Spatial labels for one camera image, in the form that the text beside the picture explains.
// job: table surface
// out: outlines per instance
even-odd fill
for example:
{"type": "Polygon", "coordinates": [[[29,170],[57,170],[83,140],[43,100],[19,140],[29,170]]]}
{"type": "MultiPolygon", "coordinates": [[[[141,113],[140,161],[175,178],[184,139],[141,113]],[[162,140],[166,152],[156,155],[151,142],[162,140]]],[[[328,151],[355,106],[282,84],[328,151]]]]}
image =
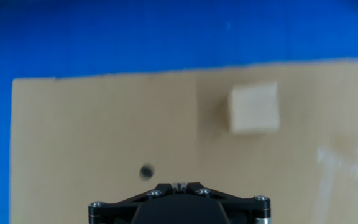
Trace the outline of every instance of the table surface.
{"type": "Polygon", "coordinates": [[[0,0],[0,223],[14,78],[358,57],[358,1],[0,0]]]}

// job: black dot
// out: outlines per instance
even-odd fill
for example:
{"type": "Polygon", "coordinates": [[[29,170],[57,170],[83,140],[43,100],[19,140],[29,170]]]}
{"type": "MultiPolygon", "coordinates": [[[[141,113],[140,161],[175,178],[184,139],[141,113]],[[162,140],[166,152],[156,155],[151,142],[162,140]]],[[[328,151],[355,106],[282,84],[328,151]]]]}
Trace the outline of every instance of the black dot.
{"type": "Polygon", "coordinates": [[[150,164],[145,164],[140,168],[139,176],[142,180],[150,180],[154,175],[154,167],[150,164]]]}

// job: beige cardboard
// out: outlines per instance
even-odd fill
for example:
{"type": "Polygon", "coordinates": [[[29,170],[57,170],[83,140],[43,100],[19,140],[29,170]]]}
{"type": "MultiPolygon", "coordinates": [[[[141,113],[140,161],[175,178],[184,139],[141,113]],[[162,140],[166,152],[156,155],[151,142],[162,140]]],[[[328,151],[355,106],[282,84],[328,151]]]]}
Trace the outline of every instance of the beige cardboard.
{"type": "Polygon", "coordinates": [[[270,197],[273,223],[358,223],[358,61],[14,81],[12,224],[86,223],[95,200],[191,181],[270,197]],[[280,130],[229,134],[230,89],[264,81],[280,130]]]}

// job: white cube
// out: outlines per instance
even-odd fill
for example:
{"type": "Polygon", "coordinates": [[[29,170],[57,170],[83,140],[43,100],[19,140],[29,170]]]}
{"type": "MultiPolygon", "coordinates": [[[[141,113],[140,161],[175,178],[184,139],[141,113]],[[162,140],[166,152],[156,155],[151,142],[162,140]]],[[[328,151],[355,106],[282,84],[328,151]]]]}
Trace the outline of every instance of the white cube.
{"type": "Polygon", "coordinates": [[[229,117],[233,134],[277,131],[277,82],[235,86],[229,94],[229,117]]]}

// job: blue fabric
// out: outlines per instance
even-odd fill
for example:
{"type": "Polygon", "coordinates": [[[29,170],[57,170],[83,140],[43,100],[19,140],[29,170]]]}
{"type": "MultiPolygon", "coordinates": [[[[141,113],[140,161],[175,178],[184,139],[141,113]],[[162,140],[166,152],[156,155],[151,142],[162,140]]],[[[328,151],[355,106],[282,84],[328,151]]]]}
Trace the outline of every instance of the blue fabric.
{"type": "Polygon", "coordinates": [[[14,78],[357,56],[358,0],[0,0],[0,223],[14,78]]]}

